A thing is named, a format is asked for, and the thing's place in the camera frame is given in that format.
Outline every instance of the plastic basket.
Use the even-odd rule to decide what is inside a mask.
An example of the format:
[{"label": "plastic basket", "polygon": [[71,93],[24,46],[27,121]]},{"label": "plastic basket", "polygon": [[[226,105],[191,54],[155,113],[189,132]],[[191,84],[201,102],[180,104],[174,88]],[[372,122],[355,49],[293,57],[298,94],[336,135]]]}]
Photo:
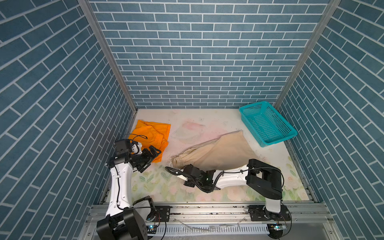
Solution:
[{"label": "plastic basket", "polygon": [[293,138],[297,131],[266,101],[239,108],[241,119],[261,147]]}]

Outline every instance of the black mounting plate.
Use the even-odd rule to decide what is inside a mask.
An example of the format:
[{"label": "black mounting plate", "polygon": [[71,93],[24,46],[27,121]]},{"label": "black mounting plate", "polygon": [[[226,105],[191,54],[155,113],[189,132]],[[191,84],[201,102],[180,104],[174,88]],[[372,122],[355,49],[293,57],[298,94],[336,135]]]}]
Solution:
[{"label": "black mounting plate", "polygon": [[[169,222],[170,206],[155,206],[155,208],[160,212],[160,221]],[[155,222],[158,221],[159,216],[156,214]]]},{"label": "black mounting plate", "polygon": [[260,221],[290,221],[291,216],[289,214],[288,208],[285,205],[281,204],[280,213],[275,214],[272,212],[264,211],[265,205],[250,205],[248,207],[249,215],[251,216],[251,221],[260,222]]}]

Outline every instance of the folded orange garment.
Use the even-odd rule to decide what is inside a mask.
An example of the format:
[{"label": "folded orange garment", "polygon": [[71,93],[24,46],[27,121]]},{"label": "folded orange garment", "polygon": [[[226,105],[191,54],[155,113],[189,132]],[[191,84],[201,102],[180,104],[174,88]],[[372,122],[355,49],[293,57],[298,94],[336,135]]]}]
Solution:
[{"label": "folded orange garment", "polygon": [[132,131],[133,134],[147,136],[148,139],[137,137],[135,140],[141,142],[142,148],[149,148],[150,145],[161,151],[161,154],[153,160],[153,162],[161,162],[162,153],[168,146],[168,136],[170,124],[158,122],[144,122],[139,120],[136,128]]}]

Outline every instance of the brick wall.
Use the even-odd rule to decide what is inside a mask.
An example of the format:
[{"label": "brick wall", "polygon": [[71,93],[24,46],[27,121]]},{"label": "brick wall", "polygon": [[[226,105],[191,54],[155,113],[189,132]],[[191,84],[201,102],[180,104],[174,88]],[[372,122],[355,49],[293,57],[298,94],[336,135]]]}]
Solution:
[{"label": "brick wall", "polygon": [[275,102],[329,0],[94,1],[139,108]]},{"label": "brick wall", "polygon": [[72,239],[131,110],[76,0],[0,1],[0,239]]},{"label": "brick wall", "polygon": [[281,109],[345,239],[384,235],[384,1],[342,0]]}]

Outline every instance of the beige pants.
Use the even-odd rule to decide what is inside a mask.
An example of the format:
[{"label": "beige pants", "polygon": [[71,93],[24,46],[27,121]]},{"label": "beige pants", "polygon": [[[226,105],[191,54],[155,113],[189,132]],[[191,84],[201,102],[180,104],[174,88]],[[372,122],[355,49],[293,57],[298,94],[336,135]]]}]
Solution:
[{"label": "beige pants", "polygon": [[172,157],[173,166],[182,168],[192,164],[203,171],[228,170],[248,164],[255,159],[243,131],[232,132],[218,139],[210,140],[190,147],[178,156]]}]

